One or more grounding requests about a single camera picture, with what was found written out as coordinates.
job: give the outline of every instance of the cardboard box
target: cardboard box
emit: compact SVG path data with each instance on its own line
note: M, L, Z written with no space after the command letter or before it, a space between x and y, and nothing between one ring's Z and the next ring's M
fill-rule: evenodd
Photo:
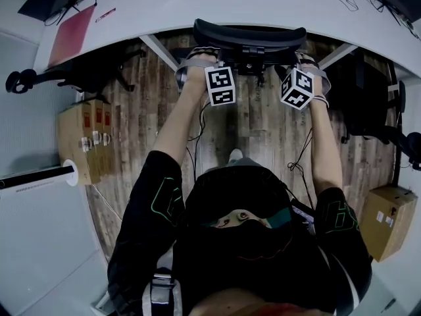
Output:
M91 105L77 104L57 118L57 139L60 160L71 159L78 167L79 184L100 181L93 148Z
M103 115L103 102L99 99L90 99L86 103L91 105L91 118L92 118L92 138L95 150L95 160L100 176L107 174L105 170L105 146L103 143L104 136L104 115Z
M106 174L114 174L114 148L112 147L112 118L111 105L103 103L104 114L104 137L103 144L105 147L105 172Z
M401 249L417 197L404 188L384 186L368 193L360 230L368 253L378 262Z

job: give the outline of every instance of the wrist strap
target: wrist strap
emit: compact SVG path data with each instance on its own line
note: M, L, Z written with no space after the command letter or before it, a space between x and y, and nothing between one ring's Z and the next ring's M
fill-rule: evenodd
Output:
M326 104L327 108L329 109L329 102L324 96L313 96L313 99L316 99L317 101L322 101L324 104Z

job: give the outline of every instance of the sleeve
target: sleeve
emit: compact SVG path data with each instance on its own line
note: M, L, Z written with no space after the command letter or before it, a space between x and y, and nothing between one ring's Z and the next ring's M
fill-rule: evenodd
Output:
M339 188L318 196L314 227L337 292L337 315L348 315L370 286L372 269L354 210Z
M181 168L169 155L148 154L136 181L108 267L109 295L119 315L142 315L142 295L159 257L184 225Z

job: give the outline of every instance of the black office chair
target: black office chair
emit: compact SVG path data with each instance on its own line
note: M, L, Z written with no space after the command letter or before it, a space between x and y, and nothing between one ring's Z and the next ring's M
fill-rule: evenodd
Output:
M297 63L295 51L305 42L307 31L304 28L286 31L244 30L219 26L196 19L193 36L198 47L219 48L218 60L224 66L238 70L240 75L253 75L264 84L263 73L270 66L293 66ZM195 47L177 48L173 56L180 63ZM280 78L285 71L276 70Z
M127 43L116 43L72 59L58 67L38 75L32 69L12 72L6 81L6 90L11 93L26 93L34 85L50 80L63 80L58 86L74 86L79 92L101 93L108 82L117 79L128 92L134 91L123 78L123 64L146 53L139 49L126 54Z
M405 85L399 82L399 95L388 101L388 82L384 74L364 62L362 51L355 51L326 69L332 83L328 94L331 109L340 110L346 126L341 142L352 136L375 137L384 144L399 146L409 157L413 169L421 170L421 134L405 136L394 126L385 125L387 110L396 107L405 112Z

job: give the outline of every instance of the hand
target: hand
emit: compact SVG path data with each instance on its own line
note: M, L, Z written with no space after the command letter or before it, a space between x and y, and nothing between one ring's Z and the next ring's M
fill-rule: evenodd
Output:
M216 57L208 54L195 55L192 59L208 60L214 63L216 62ZM204 91L206 89L205 69L199 66L190 66L187 70L186 82L193 82L200 87L204 87Z
M306 60L312 60L314 61L314 59L308 55L305 54L297 54L299 59L306 59ZM317 68L316 65L312 65L310 63L303 63L301 65L304 68ZM313 78L313 86L314 86L314 95L319 95L319 96L323 96L323 91L322 91L322 78L320 76L314 76Z

